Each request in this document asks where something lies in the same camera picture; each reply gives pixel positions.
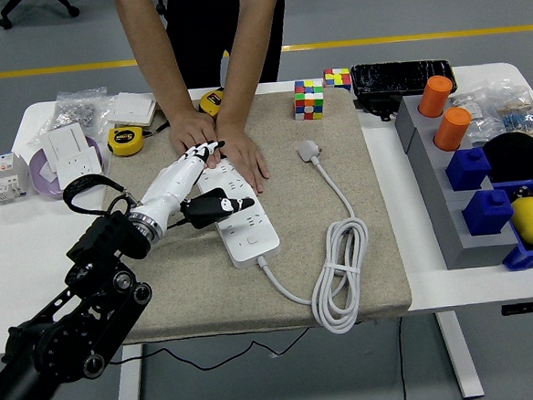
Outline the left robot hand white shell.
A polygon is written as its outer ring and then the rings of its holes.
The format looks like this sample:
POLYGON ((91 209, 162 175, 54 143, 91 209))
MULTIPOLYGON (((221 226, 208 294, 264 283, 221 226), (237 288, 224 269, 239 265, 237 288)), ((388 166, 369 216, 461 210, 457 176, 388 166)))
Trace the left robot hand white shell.
POLYGON ((250 196, 229 198, 221 188, 209 190, 193 200, 186 198, 202 174, 207 159, 224 145, 221 141, 193 146, 160 171, 141 203, 132 208, 129 215, 129 220, 146 238, 152 242, 162 238, 169 216, 178 212, 183 214, 181 224, 188 222, 194 228, 203 228, 255 204, 250 196))

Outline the person's left hand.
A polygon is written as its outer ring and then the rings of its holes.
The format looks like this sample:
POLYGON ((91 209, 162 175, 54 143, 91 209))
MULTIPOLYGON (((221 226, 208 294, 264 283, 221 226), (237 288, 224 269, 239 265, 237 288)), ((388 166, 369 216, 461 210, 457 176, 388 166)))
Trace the person's left hand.
POLYGON ((270 177, 269 168, 264 155, 246 133, 245 125, 219 118, 215 129, 217 137, 225 142, 222 154, 250 184, 254 193, 264 193, 265 180, 270 177))

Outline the person's right hand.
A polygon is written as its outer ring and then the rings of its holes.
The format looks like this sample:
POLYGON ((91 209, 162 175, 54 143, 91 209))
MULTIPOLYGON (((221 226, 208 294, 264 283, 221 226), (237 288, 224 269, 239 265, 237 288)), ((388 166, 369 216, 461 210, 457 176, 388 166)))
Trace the person's right hand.
POLYGON ((191 108, 169 115, 168 119, 171 124, 170 141, 179 155, 193 146, 217 140, 214 119, 206 113, 191 108))

